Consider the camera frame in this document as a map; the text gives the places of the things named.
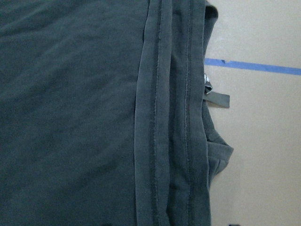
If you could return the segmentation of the black graphic t-shirt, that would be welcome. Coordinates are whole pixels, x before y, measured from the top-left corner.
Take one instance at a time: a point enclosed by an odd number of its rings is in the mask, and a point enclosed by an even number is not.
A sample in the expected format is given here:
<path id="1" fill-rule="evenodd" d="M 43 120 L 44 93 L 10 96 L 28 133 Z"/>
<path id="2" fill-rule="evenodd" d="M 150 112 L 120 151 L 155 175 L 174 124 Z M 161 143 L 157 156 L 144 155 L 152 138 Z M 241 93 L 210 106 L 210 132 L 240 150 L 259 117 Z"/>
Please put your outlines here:
<path id="1" fill-rule="evenodd" d="M 0 3 L 0 223 L 209 226 L 233 149 L 206 0 Z"/>

